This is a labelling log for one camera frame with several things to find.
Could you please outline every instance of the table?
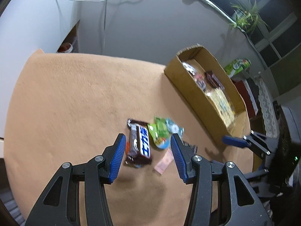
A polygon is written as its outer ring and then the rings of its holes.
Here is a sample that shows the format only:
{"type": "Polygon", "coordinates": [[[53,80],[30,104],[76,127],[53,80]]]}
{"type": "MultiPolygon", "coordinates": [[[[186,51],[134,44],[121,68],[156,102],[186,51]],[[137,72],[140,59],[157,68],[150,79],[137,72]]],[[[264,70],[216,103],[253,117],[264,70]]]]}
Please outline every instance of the table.
{"type": "MultiPolygon", "coordinates": [[[[198,154],[231,160],[243,173],[252,152],[216,147],[194,112],[163,73],[165,66],[87,54],[33,54],[15,86],[5,127],[4,159],[13,195],[25,218],[56,170],[68,161],[85,163],[127,137],[128,118],[152,122],[169,117],[184,127],[183,139],[198,154]]],[[[250,132],[246,123],[244,134],[250,132]]],[[[182,226],[191,185],[173,162],[160,176],[153,167],[165,154],[152,147],[153,163],[134,169],[122,163],[117,179],[105,186],[115,226],[182,226]]],[[[216,208],[217,193],[213,193],[216,208]]],[[[80,185],[81,224],[86,225],[80,185]]]]}

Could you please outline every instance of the potted plant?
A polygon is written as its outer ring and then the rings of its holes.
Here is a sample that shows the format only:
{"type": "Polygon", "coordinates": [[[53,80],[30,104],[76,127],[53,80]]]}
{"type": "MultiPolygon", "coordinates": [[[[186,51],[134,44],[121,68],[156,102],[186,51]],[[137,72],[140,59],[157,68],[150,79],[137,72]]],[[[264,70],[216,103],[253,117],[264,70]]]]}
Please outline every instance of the potted plant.
{"type": "Polygon", "coordinates": [[[269,27],[262,19],[258,16],[258,9],[256,0],[254,4],[251,4],[249,0],[249,9],[242,5],[240,2],[238,4],[231,3],[231,7],[235,9],[235,14],[232,16],[235,23],[231,23],[233,28],[239,28],[244,30],[246,33],[252,35],[258,23],[264,23],[269,27]]]}

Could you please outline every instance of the metal screw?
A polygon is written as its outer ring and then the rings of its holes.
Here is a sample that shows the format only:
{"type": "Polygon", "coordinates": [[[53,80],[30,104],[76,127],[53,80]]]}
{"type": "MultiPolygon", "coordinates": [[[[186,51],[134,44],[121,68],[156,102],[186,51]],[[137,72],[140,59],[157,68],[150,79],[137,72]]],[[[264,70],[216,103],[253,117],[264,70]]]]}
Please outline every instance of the metal screw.
{"type": "Polygon", "coordinates": [[[201,161],[201,160],[202,160],[202,157],[201,157],[200,155],[195,155],[195,156],[193,157],[193,159],[194,159],[195,161],[201,161]]]}
{"type": "Polygon", "coordinates": [[[62,168],[68,168],[70,167],[70,163],[69,162],[65,162],[63,165],[62,165],[62,168]]]}
{"type": "Polygon", "coordinates": [[[95,157],[95,161],[102,161],[103,160],[103,156],[102,155],[98,155],[95,157]]]}
{"type": "Polygon", "coordinates": [[[233,167],[235,167],[235,164],[232,161],[228,161],[227,167],[233,168],[233,167]]]}

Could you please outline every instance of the blue gripper pad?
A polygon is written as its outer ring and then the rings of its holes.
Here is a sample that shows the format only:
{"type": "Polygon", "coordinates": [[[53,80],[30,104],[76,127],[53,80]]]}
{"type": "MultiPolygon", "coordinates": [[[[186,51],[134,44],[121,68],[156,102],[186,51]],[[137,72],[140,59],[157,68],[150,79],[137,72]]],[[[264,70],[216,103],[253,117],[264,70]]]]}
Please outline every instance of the blue gripper pad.
{"type": "Polygon", "coordinates": [[[117,139],[115,140],[115,143],[113,144],[109,154],[106,156],[106,160],[109,162],[110,167],[108,179],[111,183],[113,183],[114,180],[117,178],[123,154],[125,151],[125,144],[125,135],[120,133],[117,139]]]}
{"type": "Polygon", "coordinates": [[[170,147],[177,166],[180,178],[185,184],[191,184],[195,178],[191,158],[194,153],[190,146],[185,146],[177,133],[170,138],[170,147]]]}
{"type": "Polygon", "coordinates": [[[226,145],[231,145],[239,148],[249,148],[250,144],[241,138],[232,137],[230,135],[224,135],[222,137],[222,142],[226,145]]]}

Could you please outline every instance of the brown wrapped snack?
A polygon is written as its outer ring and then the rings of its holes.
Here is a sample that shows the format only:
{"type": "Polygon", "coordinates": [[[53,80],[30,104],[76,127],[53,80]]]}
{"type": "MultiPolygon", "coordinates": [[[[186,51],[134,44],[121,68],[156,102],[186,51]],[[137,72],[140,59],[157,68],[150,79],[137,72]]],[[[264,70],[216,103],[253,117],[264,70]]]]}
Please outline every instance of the brown wrapped snack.
{"type": "Polygon", "coordinates": [[[135,167],[149,165],[152,162],[148,130],[138,124],[129,124],[130,140],[126,144],[126,163],[135,167]]]}
{"type": "Polygon", "coordinates": [[[131,128],[131,125],[132,125],[132,124],[138,124],[138,125],[147,127],[147,125],[148,125],[149,123],[148,123],[148,122],[145,122],[145,121],[138,121],[138,120],[135,120],[135,119],[128,119],[128,127],[129,127],[129,128],[131,128]]]}
{"type": "Polygon", "coordinates": [[[219,79],[217,79],[217,77],[215,76],[215,74],[213,74],[212,70],[205,72],[205,76],[208,80],[208,83],[213,87],[213,88],[220,88],[222,90],[224,90],[224,86],[222,85],[222,83],[219,81],[219,79]]]}

